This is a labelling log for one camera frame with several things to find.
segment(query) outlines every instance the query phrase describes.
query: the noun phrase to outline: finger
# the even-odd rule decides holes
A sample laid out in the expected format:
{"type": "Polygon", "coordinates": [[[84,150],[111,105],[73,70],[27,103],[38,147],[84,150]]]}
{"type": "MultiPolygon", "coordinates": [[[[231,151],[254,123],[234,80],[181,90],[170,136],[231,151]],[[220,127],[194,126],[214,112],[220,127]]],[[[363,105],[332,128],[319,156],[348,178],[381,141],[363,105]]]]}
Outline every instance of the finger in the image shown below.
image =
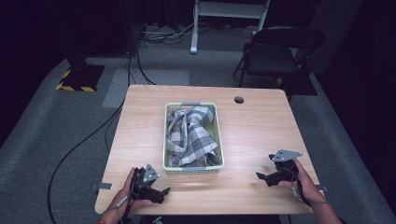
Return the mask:
{"type": "Polygon", "coordinates": [[[152,202],[150,200],[138,200],[135,201],[134,204],[132,205],[131,211],[141,208],[141,207],[146,207],[151,205],[152,202]]]}
{"type": "Polygon", "coordinates": [[[300,163],[297,159],[293,159],[293,161],[294,161],[294,163],[296,164],[297,169],[298,169],[300,172],[304,172],[304,171],[305,171],[304,167],[301,165],[301,163],[300,163]]]}
{"type": "Polygon", "coordinates": [[[293,187],[293,183],[285,180],[279,181],[278,185],[285,189],[291,189],[291,187],[293,187]]]}
{"type": "Polygon", "coordinates": [[[132,167],[131,172],[128,174],[128,177],[126,177],[124,187],[129,188],[129,186],[131,186],[131,182],[133,178],[134,178],[134,167],[132,167]]]}

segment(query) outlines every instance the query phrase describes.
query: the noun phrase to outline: checkered fabric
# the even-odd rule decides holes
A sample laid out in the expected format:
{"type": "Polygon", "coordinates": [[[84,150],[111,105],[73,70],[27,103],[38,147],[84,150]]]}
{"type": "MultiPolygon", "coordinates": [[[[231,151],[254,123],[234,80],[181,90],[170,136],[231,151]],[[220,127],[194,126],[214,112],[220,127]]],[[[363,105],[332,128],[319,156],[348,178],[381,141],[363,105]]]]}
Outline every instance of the checkered fabric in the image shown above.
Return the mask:
{"type": "Polygon", "coordinates": [[[205,130],[214,118],[214,108],[195,106],[170,112],[167,133],[170,167],[208,166],[220,162],[216,141],[205,130]]]}

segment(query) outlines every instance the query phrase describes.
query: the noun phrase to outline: green basket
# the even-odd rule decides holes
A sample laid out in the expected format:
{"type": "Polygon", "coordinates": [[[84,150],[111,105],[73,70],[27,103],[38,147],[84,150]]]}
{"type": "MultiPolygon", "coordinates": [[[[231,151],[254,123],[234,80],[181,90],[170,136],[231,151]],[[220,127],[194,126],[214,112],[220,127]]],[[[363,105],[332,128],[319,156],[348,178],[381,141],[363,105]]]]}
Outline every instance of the green basket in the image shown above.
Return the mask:
{"type": "Polygon", "coordinates": [[[193,175],[193,174],[216,174],[224,166],[224,155],[222,152],[222,144],[220,138],[219,129],[219,118],[216,105],[213,103],[169,103],[165,108],[165,119],[164,119],[164,135],[163,135],[163,169],[168,175],[193,175]],[[214,108],[215,116],[209,125],[205,126],[207,132],[216,141],[218,147],[215,149],[215,153],[221,157],[220,165],[216,166],[203,166],[203,167],[169,167],[168,163],[168,144],[166,141],[166,135],[168,132],[169,125],[166,122],[167,115],[176,110],[190,108],[192,106],[207,106],[214,108]]]}

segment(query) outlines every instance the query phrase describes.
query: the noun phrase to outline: gray carpet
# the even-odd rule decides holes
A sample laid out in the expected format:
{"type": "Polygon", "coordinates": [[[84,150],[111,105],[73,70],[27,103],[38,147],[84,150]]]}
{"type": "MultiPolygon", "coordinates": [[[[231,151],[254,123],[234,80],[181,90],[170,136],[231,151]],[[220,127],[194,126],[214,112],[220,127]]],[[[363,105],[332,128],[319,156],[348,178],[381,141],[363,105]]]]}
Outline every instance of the gray carpet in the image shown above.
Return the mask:
{"type": "MultiPolygon", "coordinates": [[[[196,55],[190,54],[191,37],[186,35],[178,45],[147,44],[139,50],[140,60],[144,70],[185,71],[191,86],[236,87],[238,78],[232,73],[242,45],[249,39],[249,29],[212,29],[200,34],[196,55]]],[[[67,61],[60,63],[42,82],[2,146],[0,223],[50,223],[47,187],[53,170],[67,152],[116,112],[114,105],[103,105],[126,59],[89,58],[87,63],[106,66],[97,92],[56,91],[69,66],[67,61]]],[[[137,69],[136,62],[132,69],[137,69]]],[[[325,94],[311,77],[318,96],[294,96],[290,106],[318,178],[329,189],[327,199],[348,223],[396,223],[325,94]]],[[[245,82],[247,88],[268,86],[271,84],[265,79],[247,78],[245,82]]],[[[102,179],[117,122],[115,119],[88,138],[60,167],[51,192],[58,223],[94,223],[99,218],[93,209],[96,195],[92,185],[102,179]]],[[[281,219],[288,223],[285,216],[281,219]]],[[[291,219],[292,223],[316,223],[312,214],[291,219]]]]}
{"type": "MultiPolygon", "coordinates": [[[[129,77],[131,84],[145,85],[152,81],[156,85],[189,86],[190,74],[186,71],[146,70],[143,72],[148,81],[144,79],[140,71],[132,70],[129,77]]],[[[103,101],[103,107],[118,108],[121,105],[128,89],[125,83],[128,83],[128,71],[117,69],[103,101]]]]}

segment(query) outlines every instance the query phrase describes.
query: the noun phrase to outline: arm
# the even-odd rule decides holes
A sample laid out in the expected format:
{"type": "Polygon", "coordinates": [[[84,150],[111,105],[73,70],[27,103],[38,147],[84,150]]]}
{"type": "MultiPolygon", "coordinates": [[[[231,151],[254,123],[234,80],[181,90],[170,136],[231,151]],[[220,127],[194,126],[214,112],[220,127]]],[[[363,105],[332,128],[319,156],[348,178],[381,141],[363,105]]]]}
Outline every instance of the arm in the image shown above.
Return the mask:
{"type": "MultiPolygon", "coordinates": [[[[332,209],[332,206],[326,201],[326,198],[318,191],[317,187],[315,186],[314,182],[312,181],[311,177],[306,172],[304,167],[297,159],[294,159],[294,163],[299,170],[298,178],[301,180],[304,196],[310,202],[318,223],[342,223],[340,221],[340,218],[335,214],[334,210],[332,209]]],[[[296,189],[298,188],[295,181],[292,183],[288,181],[280,181],[278,185],[286,189],[291,189],[292,187],[295,187],[296,189]]]]}
{"type": "MultiPolygon", "coordinates": [[[[125,184],[120,189],[120,191],[114,196],[113,201],[111,201],[110,205],[108,206],[107,210],[103,213],[101,219],[98,223],[106,223],[106,224],[117,224],[120,219],[122,218],[128,200],[117,207],[117,204],[122,201],[125,196],[129,196],[129,187],[131,186],[132,178],[134,177],[134,168],[128,174],[128,177],[125,180],[125,184]]],[[[134,202],[132,205],[131,211],[134,211],[137,208],[145,207],[151,204],[149,200],[140,200],[134,202]]]]}

